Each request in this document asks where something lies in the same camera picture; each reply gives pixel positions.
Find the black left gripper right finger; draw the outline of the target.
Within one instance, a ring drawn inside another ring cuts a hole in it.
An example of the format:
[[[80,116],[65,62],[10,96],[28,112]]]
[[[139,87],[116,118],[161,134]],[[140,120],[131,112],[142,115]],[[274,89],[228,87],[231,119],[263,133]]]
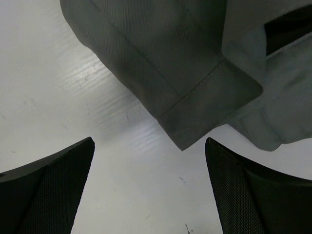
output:
[[[312,182],[247,159],[212,138],[205,156],[225,234],[310,234]]]

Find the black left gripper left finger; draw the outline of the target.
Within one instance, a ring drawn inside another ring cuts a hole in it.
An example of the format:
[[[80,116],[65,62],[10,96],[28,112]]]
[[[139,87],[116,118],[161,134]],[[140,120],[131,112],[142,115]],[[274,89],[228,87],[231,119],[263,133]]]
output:
[[[55,154],[0,175],[2,234],[69,234],[90,171],[87,137]]]

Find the grey skirt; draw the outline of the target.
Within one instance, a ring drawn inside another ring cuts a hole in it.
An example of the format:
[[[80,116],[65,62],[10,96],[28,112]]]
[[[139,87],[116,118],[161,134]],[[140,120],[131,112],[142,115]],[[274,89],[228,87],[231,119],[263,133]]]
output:
[[[228,124],[257,148],[312,136],[309,0],[62,0],[78,40],[185,150]]]

